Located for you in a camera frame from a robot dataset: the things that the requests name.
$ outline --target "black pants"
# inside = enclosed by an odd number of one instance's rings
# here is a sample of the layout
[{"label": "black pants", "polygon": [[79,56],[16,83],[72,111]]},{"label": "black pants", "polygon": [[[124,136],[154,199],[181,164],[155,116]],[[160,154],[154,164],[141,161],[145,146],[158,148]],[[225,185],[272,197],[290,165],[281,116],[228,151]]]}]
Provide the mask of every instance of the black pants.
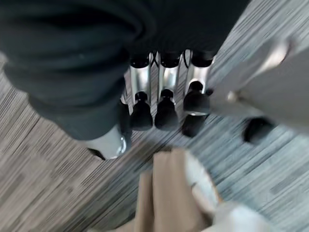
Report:
[{"label": "black pants", "polygon": [[215,55],[249,0],[123,2],[0,3],[8,79],[73,139],[98,138],[118,122],[130,54]]}]

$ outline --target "chair caster wheel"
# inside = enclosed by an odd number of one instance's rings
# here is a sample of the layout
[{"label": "chair caster wheel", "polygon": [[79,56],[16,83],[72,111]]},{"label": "chair caster wheel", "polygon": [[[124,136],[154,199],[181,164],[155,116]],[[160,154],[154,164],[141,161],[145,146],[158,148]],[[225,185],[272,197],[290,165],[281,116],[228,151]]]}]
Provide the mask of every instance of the chair caster wheel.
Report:
[{"label": "chair caster wheel", "polygon": [[162,131],[172,131],[178,128],[179,122],[175,105],[170,99],[165,98],[158,104],[154,121],[155,127]]},{"label": "chair caster wheel", "polygon": [[138,101],[133,107],[130,125],[134,131],[146,131],[153,127],[153,117],[150,106],[146,102]]},{"label": "chair caster wheel", "polygon": [[209,97],[199,91],[190,91],[183,100],[183,110],[191,115],[207,115],[209,113]]},{"label": "chair caster wheel", "polygon": [[262,117],[250,119],[242,139],[247,143],[258,145],[275,127],[275,124]]},{"label": "chair caster wheel", "polygon": [[190,138],[195,137],[203,128],[207,118],[208,115],[206,116],[188,115],[185,118],[182,126],[182,134]]},{"label": "chair caster wheel", "polygon": [[120,106],[120,131],[123,135],[132,136],[132,128],[130,125],[130,111],[127,104],[119,103]]}]

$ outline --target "tan trousers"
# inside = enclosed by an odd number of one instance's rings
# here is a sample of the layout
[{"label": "tan trousers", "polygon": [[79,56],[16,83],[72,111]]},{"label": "tan trousers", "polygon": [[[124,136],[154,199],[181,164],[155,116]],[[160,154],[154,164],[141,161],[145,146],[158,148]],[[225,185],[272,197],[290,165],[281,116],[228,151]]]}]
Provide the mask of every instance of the tan trousers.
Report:
[{"label": "tan trousers", "polygon": [[203,166],[189,152],[154,156],[140,176],[136,217],[112,232],[276,232],[260,215],[222,203]]}]

